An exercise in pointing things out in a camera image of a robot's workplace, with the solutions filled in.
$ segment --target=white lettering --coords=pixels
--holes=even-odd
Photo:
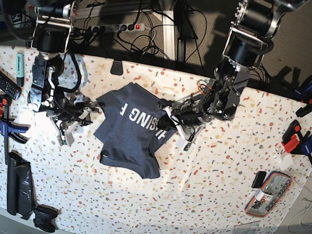
[[[309,153],[310,153],[310,150],[309,150],[308,146],[306,145],[305,147],[306,147],[306,150],[307,150],[307,152],[308,152],[308,154],[309,154]]]
[[[156,122],[157,122],[157,118],[154,117],[153,120],[152,120],[152,124],[151,124],[151,126],[150,126],[150,130],[151,130],[151,131],[154,131],[154,130],[155,130]]]
[[[140,117],[137,119],[137,124],[139,124],[141,122],[141,126],[143,128],[145,128],[145,125],[147,124],[148,120],[150,119],[151,115],[148,115],[146,117],[146,113],[145,112],[142,112]]]
[[[155,136],[157,137],[163,130],[159,130],[158,132],[156,132]]]
[[[18,20],[20,20],[19,14],[12,16],[12,21],[18,21]]]
[[[146,129],[148,129],[148,128],[150,127],[150,125],[151,125],[151,123],[152,123],[152,120],[153,120],[153,118],[151,118],[151,120],[148,122],[148,124],[147,124],[147,126],[146,126]]]
[[[161,138],[165,138],[166,137],[166,131],[163,131],[159,136],[158,136],[158,140],[160,140]]]
[[[132,122],[136,121],[139,114],[140,110],[138,110],[137,108],[133,108],[131,114],[129,115],[129,120],[131,120]]]
[[[126,109],[128,107],[128,104],[126,103],[122,108],[121,108],[121,111],[119,112],[121,116],[123,116],[126,112]]]
[[[156,121],[156,125],[155,125],[156,131],[158,130],[158,121],[159,121],[159,119]]]

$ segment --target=navy t-shirt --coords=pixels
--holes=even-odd
[[[97,102],[106,117],[94,134],[104,143],[100,162],[128,168],[142,178],[158,178],[154,154],[176,132],[157,128],[157,121],[165,115],[158,109],[159,99],[129,83],[99,97]]]

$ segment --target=highlighter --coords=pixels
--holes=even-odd
[[[16,80],[18,87],[24,86],[24,55],[18,53],[16,57]]]

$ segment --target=game controller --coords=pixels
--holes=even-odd
[[[55,232],[55,226],[53,226],[51,221],[58,216],[58,212],[56,210],[43,206],[37,206],[34,212],[36,215],[34,218],[36,228],[40,228],[47,233]]]

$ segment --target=terrazzo patterned tablecloth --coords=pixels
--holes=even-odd
[[[274,146],[295,118],[302,103],[246,88],[232,122],[212,121],[196,141],[195,149],[176,149],[174,135],[156,157],[161,168],[158,179],[141,179],[136,173],[101,165],[102,143],[93,136],[105,115],[92,114],[90,126],[75,129],[74,145],[59,147],[56,130],[44,113],[27,107],[31,67],[36,50],[0,47],[0,68],[15,77],[16,53],[25,55],[25,86],[12,103],[16,122],[30,124],[26,145],[10,140],[11,150],[31,162],[38,204],[60,209],[59,229],[77,234],[110,233],[225,233],[233,226],[257,221],[246,216],[244,207],[253,194],[251,184],[259,170],[278,169]],[[85,85],[81,92],[95,100],[110,90],[136,82],[159,98],[180,99],[197,91],[203,77],[123,62],[123,75],[110,74],[111,59],[76,56]],[[62,82],[75,79],[66,59]],[[311,116],[300,119],[303,131]],[[3,143],[0,153],[0,207],[6,209],[6,166]],[[312,169],[307,157],[295,156],[292,171],[304,183]],[[260,233],[273,233],[298,197],[293,184],[279,204],[264,219]]]

